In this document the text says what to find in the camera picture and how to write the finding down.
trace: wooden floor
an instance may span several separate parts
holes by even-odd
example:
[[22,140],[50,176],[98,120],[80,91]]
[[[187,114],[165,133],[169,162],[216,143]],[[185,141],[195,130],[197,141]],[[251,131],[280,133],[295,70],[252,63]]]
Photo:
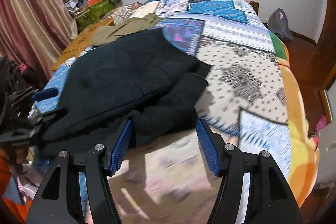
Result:
[[[319,87],[312,83],[311,75],[306,71],[313,54],[316,52],[316,47],[299,38],[287,42],[286,46],[289,52],[290,68],[301,90],[306,118],[309,122],[309,133],[311,133],[323,115],[318,96]],[[313,218],[318,207],[321,206],[323,196],[324,192],[321,192],[321,190],[313,190],[308,196],[300,208],[304,223],[308,223]]]

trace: gray backpack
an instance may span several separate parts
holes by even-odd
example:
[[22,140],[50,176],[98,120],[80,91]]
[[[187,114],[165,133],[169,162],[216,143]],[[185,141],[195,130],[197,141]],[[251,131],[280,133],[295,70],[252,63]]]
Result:
[[281,40],[293,40],[285,11],[280,8],[276,9],[275,12],[269,17],[268,29]]

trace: khaki garment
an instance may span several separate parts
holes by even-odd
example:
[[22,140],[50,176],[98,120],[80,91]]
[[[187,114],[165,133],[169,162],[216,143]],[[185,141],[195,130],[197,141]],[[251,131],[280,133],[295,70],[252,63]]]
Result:
[[91,41],[92,46],[101,46],[117,40],[125,35],[146,30],[160,22],[161,18],[156,14],[148,14],[143,18],[129,18],[115,26],[99,27]]

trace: metal screw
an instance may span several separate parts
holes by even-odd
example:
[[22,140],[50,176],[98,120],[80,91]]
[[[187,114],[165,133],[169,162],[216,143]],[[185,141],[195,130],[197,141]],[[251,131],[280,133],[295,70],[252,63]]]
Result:
[[59,153],[59,156],[60,156],[61,158],[64,158],[64,157],[66,157],[67,155],[68,155],[68,152],[66,152],[65,150],[63,150],[62,152]]
[[94,147],[94,149],[97,150],[97,151],[100,151],[100,150],[102,150],[103,148],[104,148],[104,145],[101,144],[101,143],[96,144],[95,147]]
[[234,148],[235,148],[235,146],[233,144],[228,143],[228,144],[225,145],[226,150],[231,151],[231,150],[234,150]]
[[264,158],[268,158],[270,156],[270,153],[268,151],[262,151],[261,152],[261,155],[264,157]]

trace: striped curtain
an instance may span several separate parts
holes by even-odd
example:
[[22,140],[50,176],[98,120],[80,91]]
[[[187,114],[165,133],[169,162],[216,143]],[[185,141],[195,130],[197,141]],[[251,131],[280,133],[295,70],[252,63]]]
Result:
[[76,36],[63,0],[0,0],[0,55],[26,63],[43,81]]

